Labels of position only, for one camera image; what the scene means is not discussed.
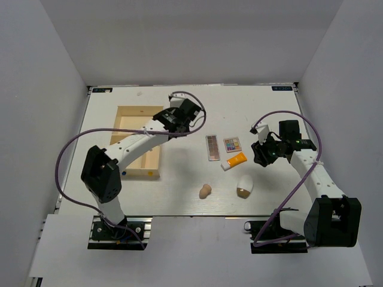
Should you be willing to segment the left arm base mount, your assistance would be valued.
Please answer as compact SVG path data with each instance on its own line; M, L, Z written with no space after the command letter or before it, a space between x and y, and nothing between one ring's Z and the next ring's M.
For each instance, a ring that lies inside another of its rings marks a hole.
M90 250L143 251L151 233L151 217L125 216L122 226L133 230L112 227L100 216L94 216L90 228L87 248Z

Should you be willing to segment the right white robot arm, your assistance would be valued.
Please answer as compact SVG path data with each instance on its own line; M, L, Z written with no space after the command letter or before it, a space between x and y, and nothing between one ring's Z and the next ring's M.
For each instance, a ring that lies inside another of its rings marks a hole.
M303 236L310 247L355 246L361 216L361 203L337 187L317 158L319 152L310 139L303 139L296 120L279 122L279 134L273 136L269 126L259 123L250 132L257 135L251 148L254 162L266 167L285 158L300 176L312 202L308 212L282 207L260 229L271 231L282 240Z

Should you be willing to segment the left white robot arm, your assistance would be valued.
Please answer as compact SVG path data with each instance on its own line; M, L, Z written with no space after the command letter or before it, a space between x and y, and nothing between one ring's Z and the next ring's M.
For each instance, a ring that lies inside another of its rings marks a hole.
M118 194L125 168L153 148L179 134L190 133L190 123L205 110L186 98L170 100L170 107L153 115L138 131L106 147L91 147L86 155L81 180L108 220L106 232L115 239L126 233L125 215Z

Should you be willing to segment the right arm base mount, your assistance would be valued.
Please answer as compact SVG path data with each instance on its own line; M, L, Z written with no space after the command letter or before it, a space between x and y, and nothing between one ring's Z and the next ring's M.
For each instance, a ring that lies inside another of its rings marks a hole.
M266 227L259 239L258 233L265 220L251 219L244 223L244 231L250 235L252 254L304 254L309 246L303 233L306 212L283 208Z

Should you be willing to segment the beige sponge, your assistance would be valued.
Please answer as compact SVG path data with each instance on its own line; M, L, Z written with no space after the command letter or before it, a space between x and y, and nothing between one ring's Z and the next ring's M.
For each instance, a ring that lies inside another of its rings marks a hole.
M199 191L199 198L206 199L211 194L212 188L209 184L204 184Z

